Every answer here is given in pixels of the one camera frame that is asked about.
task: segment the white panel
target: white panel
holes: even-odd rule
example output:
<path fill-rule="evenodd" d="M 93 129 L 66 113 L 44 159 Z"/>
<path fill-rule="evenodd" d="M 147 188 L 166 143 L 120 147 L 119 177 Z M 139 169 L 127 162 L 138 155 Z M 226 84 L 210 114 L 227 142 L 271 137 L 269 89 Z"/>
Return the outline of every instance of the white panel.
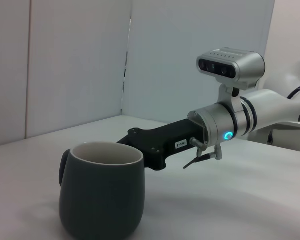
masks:
<path fill-rule="evenodd" d="M 29 0 L 0 0 L 0 145 L 25 138 Z"/>
<path fill-rule="evenodd" d="M 265 52 L 266 71 L 260 81 L 300 60 L 300 0 L 277 0 Z"/>
<path fill-rule="evenodd" d="M 131 0 L 33 0 L 27 136 L 121 113 Z"/>
<path fill-rule="evenodd" d="M 215 103 L 219 84 L 196 68 L 220 47 L 265 53 L 273 0 L 135 0 L 123 114 L 162 122 Z"/>

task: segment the camera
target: camera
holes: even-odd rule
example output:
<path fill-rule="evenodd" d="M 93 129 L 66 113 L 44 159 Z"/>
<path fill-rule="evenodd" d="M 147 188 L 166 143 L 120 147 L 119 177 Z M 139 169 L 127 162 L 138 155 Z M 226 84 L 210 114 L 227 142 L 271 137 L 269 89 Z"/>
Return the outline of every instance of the camera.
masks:
<path fill-rule="evenodd" d="M 240 90 L 255 88 L 266 71 L 260 54 L 227 47 L 199 56 L 196 65 L 199 72 L 215 77 L 229 88 Z"/>

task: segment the camera lens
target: camera lens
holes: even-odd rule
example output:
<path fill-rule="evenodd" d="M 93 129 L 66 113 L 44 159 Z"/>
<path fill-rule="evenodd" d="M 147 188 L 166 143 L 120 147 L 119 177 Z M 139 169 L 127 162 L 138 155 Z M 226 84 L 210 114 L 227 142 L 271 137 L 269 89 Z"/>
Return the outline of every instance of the camera lens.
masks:
<path fill-rule="evenodd" d="M 222 69 L 221 69 L 221 72 L 223 75 L 226 75 L 228 73 L 228 68 L 226 66 L 224 66 Z"/>
<path fill-rule="evenodd" d="M 214 73 L 216 71 L 216 67 L 213 63 L 209 63 L 207 66 L 206 66 L 206 69 L 208 70 L 208 72 L 210 73 Z"/>
<path fill-rule="evenodd" d="M 206 63 L 203 59 L 199 60 L 199 68 L 201 71 L 205 71 L 206 70 Z"/>
<path fill-rule="evenodd" d="M 229 76 L 230 76 L 230 78 L 234 78 L 236 76 L 236 72 L 233 69 L 230 70 Z"/>

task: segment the mug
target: mug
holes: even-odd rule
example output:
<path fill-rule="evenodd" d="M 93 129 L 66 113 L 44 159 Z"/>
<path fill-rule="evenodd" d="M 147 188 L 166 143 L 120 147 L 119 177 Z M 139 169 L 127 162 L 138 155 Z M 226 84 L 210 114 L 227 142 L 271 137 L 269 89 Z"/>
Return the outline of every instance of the mug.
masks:
<path fill-rule="evenodd" d="M 110 142 L 84 143 L 61 160 L 59 214 L 78 240 L 122 240 L 138 227 L 145 204 L 141 151 Z"/>

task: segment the label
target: label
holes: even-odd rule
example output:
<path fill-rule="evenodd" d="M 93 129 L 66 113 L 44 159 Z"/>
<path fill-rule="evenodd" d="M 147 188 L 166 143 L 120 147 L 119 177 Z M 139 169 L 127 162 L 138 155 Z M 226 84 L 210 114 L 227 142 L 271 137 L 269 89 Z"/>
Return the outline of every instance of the label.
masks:
<path fill-rule="evenodd" d="M 178 141 L 178 142 L 175 143 L 175 149 L 179 149 L 179 148 L 185 147 L 187 145 L 188 145 L 187 139 L 182 140 L 182 141 Z"/>

